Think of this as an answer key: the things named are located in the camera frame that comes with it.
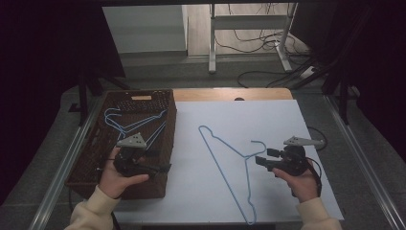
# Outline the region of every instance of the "floor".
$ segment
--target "floor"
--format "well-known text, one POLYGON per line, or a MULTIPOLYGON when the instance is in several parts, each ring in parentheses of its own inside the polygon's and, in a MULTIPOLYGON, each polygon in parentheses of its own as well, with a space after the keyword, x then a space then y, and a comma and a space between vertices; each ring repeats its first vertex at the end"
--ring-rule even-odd
MULTIPOLYGON (((256 7, 253 7, 251 12, 255 13, 260 9, 261 4, 253 5, 256 5, 256 7)), ((226 13, 227 10, 228 7, 224 8, 223 12, 226 13)), ((239 12, 234 8, 234 5, 232 5, 232 10, 235 13, 239 12)), ((208 44, 208 41, 201 41, 200 44, 208 44)), ((255 48, 255 45, 242 48, 249 50, 255 48)), ((122 56, 122 63, 127 78, 123 81, 133 88, 143 89, 241 87, 238 84, 237 77, 242 73, 249 71, 274 71, 280 73, 282 71, 278 56, 272 52, 266 55, 242 56, 229 51, 229 49, 221 51, 222 49, 219 48, 217 51, 224 52, 220 53, 224 54, 224 56, 219 57, 217 72, 211 75, 208 73, 208 53, 204 53, 204 50, 208 51, 208 48, 201 48, 201 51, 197 50, 196 48, 194 55, 191 55, 191 47, 189 57, 124 55, 122 56)), ((295 58, 296 61, 305 61, 304 57, 295 58)), ((249 87, 265 87, 269 82, 279 80, 281 77, 278 74, 257 74, 244 76, 241 81, 249 87)), ((299 79, 287 79, 280 82, 280 84, 272 84, 271 86, 288 86, 289 83, 299 79)), ((299 90, 293 90, 292 94, 294 99, 298 101, 306 124, 318 127, 328 137, 328 147, 320 151, 319 155, 345 217, 345 221, 342 222, 343 228, 361 230, 396 229, 388 221, 388 214, 384 212, 385 204, 382 205, 378 201, 379 195, 374 192, 373 184, 367 179, 356 155, 350 148, 350 144, 344 138, 343 131, 337 125, 327 106, 326 98, 320 91, 320 85, 323 81, 323 79, 318 79, 299 90)), ((101 83, 105 90, 117 88, 105 80, 102 80, 101 83)), ((28 229, 38 208, 45 201, 50 201, 43 200, 43 197, 46 193, 49 193, 52 183, 55 182, 53 181, 54 176, 58 172, 66 152, 72 147, 72 141, 75 140, 78 131, 78 113, 68 112, 71 105, 78 101, 79 94, 76 87, 67 90, 62 95, 60 110, 47 137, 26 173, 15 186, 8 200, 0 208, 1 228, 28 229)), ((354 99, 349 101, 349 118, 351 130, 358 139, 357 144, 367 153, 367 163, 373 167, 375 178, 383 185, 398 213, 405 219, 406 168, 404 162, 386 142, 385 138, 363 116, 354 99)), ((317 135, 317 133, 311 132, 310 134, 312 136, 317 135)), ((42 217, 46 219, 44 229, 62 229, 68 224, 71 215, 69 209, 71 200, 68 194, 69 191, 66 187, 56 191, 55 206, 51 207, 51 213, 48 213, 49 216, 42 217)), ((72 201, 75 204, 82 201, 82 198, 72 193, 72 201)), ((300 223, 278 223, 276 227, 278 230, 287 230, 299 229, 300 226, 300 223)), ((134 226, 123 224, 122 228, 134 229, 134 226)))

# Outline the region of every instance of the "beige sleeve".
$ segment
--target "beige sleeve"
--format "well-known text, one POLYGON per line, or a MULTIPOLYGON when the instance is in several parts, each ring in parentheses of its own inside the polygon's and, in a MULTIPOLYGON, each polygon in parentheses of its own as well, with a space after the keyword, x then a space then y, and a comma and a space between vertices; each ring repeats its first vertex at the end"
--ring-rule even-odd
POLYGON ((341 230, 337 218, 332 218, 320 198, 314 198, 297 206, 304 223, 302 230, 341 230))
POLYGON ((71 224, 65 230, 73 229, 113 229, 111 212, 120 202, 105 195, 99 186, 87 201, 79 203, 71 216, 71 224))

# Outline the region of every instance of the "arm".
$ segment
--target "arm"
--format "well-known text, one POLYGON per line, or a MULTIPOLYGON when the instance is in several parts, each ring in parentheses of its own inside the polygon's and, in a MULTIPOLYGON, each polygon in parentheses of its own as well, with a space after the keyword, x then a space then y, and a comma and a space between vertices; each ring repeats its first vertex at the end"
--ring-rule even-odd
POLYGON ((304 223, 302 230, 341 230, 338 219, 328 215, 323 201, 317 197, 316 181, 310 170, 302 175, 292 176, 284 171, 274 169, 277 177, 285 180, 300 204, 296 207, 304 223))
MULTIPOLYGON (((111 151, 114 159, 120 148, 111 151)), ((101 182, 87 201, 79 203, 71 216, 71 224, 65 230, 72 229, 113 229, 111 212, 120 202, 118 197, 133 184, 148 180, 147 174, 124 177, 116 171, 113 161, 104 166, 101 182)))

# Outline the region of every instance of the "human hand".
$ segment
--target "human hand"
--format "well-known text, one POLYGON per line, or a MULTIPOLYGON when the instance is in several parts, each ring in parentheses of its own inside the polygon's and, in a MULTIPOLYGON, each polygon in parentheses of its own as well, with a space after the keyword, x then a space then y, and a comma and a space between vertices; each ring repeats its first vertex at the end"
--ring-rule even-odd
POLYGON ((287 185, 292 189, 301 203, 318 197, 316 180, 310 170, 306 170, 303 174, 298 176, 290 175, 276 168, 274 168, 272 172, 287 182, 287 185))
MULTIPOLYGON (((114 159, 119 151, 120 148, 113 148, 110 153, 109 159, 114 159)), ((107 160, 101 175, 99 188, 109 197, 118 198, 128 186, 142 183, 144 181, 147 181, 148 179, 148 174, 139 174, 131 177, 124 177, 116 171, 116 168, 113 165, 113 161, 107 160)))

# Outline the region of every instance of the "white board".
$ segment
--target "white board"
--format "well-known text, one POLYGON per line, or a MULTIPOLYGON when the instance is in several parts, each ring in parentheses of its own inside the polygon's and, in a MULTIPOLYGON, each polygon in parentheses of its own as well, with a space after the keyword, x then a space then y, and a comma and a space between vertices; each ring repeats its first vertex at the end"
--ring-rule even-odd
MULTIPOLYGON (((160 199, 123 200, 116 208, 119 222, 142 224, 245 223, 225 183, 199 127, 209 127, 213 134, 240 153, 247 155, 267 148, 283 150, 283 141, 292 136, 310 139, 300 108, 295 100, 187 102, 176 103, 177 116, 174 147, 170 162, 167 194, 160 199)), ((248 204, 244 159, 215 140, 202 128, 218 165, 223 170, 248 221, 254 220, 248 204)), ((313 146, 304 147, 306 156, 321 164, 313 146)), ((265 153, 259 156, 278 160, 265 153)), ((301 221, 299 203, 286 183, 247 160, 251 202, 257 223, 301 221)), ((323 170, 322 200, 332 217, 343 219, 323 170)))

